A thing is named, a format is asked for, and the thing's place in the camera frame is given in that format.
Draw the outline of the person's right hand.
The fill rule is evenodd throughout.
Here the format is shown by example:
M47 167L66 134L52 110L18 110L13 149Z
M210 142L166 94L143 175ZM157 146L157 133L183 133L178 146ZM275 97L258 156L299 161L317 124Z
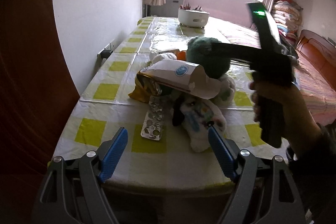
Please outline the person's right hand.
M309 112L302 94L296 86L283 88L269 83L254 81L249 88L254 103L254 121L259 122L265 107L259 103L259 98L266 97L283 106L286 130L283 137L287 139L296 156L301 156L321 136L321 129Z

